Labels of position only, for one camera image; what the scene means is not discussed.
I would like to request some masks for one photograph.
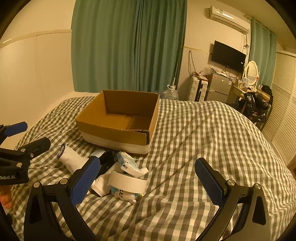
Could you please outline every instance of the electrical cord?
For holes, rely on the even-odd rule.
[[[239,72],[237,72],[237,76],[233,77],[233,76],[229,76],[230,78],[236,79],[239,76]]]
[[[191,72],[190,57],[191,57],[192,65],[193,65],[193,68],[194,68],[193,72]],[[192,58],[191,50],[188,51],[188,73],[189,73],[190,77],[198,77],[200,75],[199,73],[196,72],[194,62],[193,62],[193,58]]]
[[[244,52],[244,49],[246,49],[247,50],[247,54],[246,54],[246,56],[248,56],[248,53],[249,53],[249,47],[250,47],[250,45],[248,45],[248,36],[247,36],[247,34],[246,34],[246,42],[245,42],[245,40],[244,40],[244,46],[243,46],[243,52]]]

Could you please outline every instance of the white wardrobe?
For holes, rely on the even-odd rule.
[[[279,51],[271,90],[273,109],[263,129],[288,166],[296,156],[296,55]]]

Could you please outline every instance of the open cardboard box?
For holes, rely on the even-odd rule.
[[[158,118],[159,94],[103,90],[76,117],[84,140],[147,155]]]

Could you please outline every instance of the plastic bottle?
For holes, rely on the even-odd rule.
[[[178,92],[175,85],[168,85],[168,89],[163,91],[160,95],[161,99],[179,100]]]

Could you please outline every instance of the blue gripper pad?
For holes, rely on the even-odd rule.
[[[81,169],[75,171],[82,171],[82,173],[80,173],[80,177],[71,188],[70,199],[74,206],[82,203],[87,191],[91,187],[93,181],[96,179],[100,168],[100,159],[96,156],[91,156]]]
[[[27,123],[23,121],[23,122],[6,127],[6,129],[4,131],[4,135],[11,137],[11,136],[14,136],[16,134],[26,131],[27,128],[28,128]]]
[[[214,176],[214,170],[204,158],[198,158],[195,161],[195,173],[209,195],[212,203],[219,207],[224,204],[224,193],[218,181]]]

